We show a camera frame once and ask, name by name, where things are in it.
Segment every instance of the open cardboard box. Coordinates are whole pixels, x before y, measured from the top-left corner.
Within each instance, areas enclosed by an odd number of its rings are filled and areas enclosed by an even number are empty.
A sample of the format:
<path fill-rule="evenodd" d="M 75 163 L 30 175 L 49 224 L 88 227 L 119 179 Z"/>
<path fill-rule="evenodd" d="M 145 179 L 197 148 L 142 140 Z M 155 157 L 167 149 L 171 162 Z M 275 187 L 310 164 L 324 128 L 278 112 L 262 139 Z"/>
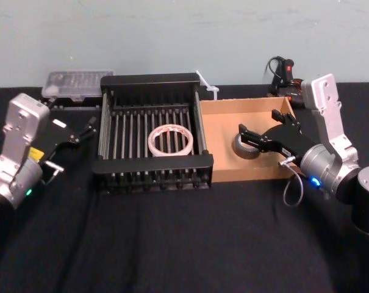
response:
<path fill-rule="evenodd" d="M 284 157 L 278 153 L 260 153 L 255 159 L 242 159 L 232 143 L 238 125 L 263 134 L 280 122 L 271 118 L 271 111 L 294 115 L 287 98 L 223 99 L 201 101 L 207 149 L 214 157 L 212 182 L 289 178 L 291 171 L 278 166 Z"/>

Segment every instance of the zip tie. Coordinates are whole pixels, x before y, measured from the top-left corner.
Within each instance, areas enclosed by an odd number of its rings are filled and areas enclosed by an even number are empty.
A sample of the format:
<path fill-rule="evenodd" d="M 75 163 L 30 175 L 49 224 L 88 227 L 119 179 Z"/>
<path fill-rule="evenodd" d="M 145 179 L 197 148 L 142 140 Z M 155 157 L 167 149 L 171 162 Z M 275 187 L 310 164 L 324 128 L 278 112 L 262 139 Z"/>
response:
<path fill-rule="evenodd" d="M 217 100 L 217 93 L 220 91 L 220 89 L 214 85 L 210 85 L 207 83 L 207 81 L 203 78 L 203 76 L 201 75 L 201 73 L 196 70 L 195 73 L 197 75 L 199 75 L 199 78 L 201 79 L 201 82 L 207 87 L 207 91 L 208 92 L 213 92 L 214 93 L 214 101 Z"/>

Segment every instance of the black tablecloth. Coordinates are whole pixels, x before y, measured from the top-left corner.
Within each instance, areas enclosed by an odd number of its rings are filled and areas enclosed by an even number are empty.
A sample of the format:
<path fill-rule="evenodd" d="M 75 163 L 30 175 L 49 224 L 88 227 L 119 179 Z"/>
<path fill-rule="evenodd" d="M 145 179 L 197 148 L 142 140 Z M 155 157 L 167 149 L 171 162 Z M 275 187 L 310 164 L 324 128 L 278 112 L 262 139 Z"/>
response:
<path fill-rule="evenodd" d="M 338 88 L 346 135 L 368 166 L 369 83 Z M 219 96 L 266 90 L 224 86 Z M 8 101 L 20 92 L 40 97 L 38 88 L 0 89 L 0 150 Z M 318 140 L 310 112 L 295 112 Z M 90 115 L 52 114 L 74 129 Z M 334 198 L 306 186 L 288 208 L 281 180 L 97 197 L 95 154 L 96 141 L 64 152 L 66 175 L 20 207 L 0 252 L 0 292 L 369 292 L 369 236 Z"/>

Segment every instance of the duct tape roll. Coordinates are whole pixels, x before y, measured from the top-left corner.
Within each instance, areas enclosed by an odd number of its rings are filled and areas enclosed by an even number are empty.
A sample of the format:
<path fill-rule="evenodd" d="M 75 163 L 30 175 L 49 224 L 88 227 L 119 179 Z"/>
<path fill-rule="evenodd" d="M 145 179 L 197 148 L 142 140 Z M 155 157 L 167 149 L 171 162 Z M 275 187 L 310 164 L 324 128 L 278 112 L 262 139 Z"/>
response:
<path fill-rule="evenodd" d="M 240 134 L 237 134 L 234 137 L 232 147 L 234 153 L 243 159 L 255 159 L 260 154 L 259 149 L 255 148 L 254 146 L 243 143 L 241 141 Z"/>
<path fill-rule="evenodd" d="M 181 151 L 178 151 L 176 153 L 164 153 L 163 151 L 160 151 L 156 148 L 155 138 L 157 136 L 160 136 L 162 133 L 168 132 L 168 131 L 175 131 L 175 132 L 181 133 L 182 135 L 186 136 L 186 138 L 188 139 L 187 145 L 183 146 L 183 149 Z M 152 132 L 150 132 L 150 135 L 148 137 L 148 147 L 149 147 L 150 152 L 155 157 L 186 156 L 192 150 L 193 141 L 194 141 L 194 138 L 192 136 L 192 133 L 187 128 L 181 125 L 176 125 L 176 124 L 165 124 L 165 125 L 161 125 L 153 129 Z"/>

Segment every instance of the dish rack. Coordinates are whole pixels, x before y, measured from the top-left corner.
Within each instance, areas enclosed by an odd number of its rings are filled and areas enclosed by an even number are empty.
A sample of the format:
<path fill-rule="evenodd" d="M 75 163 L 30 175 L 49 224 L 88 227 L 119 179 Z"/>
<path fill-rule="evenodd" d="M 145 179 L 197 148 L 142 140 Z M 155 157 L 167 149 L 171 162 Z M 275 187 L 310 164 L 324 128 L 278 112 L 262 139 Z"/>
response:
<path fill-rule="evenodd" d="M 208 188 L 213 156 L 204 136 L 195 73 L 105 76 L 101 79 L 102 115 L 98 158 L 93 173 L 101 192 Z M 186 156 L 154 157 L 148 148 L 150 132 L 164 124 L 179 124 L 193 135 Z M 167 132 L 156 147 L 175 153 L 184 136 Z"/>

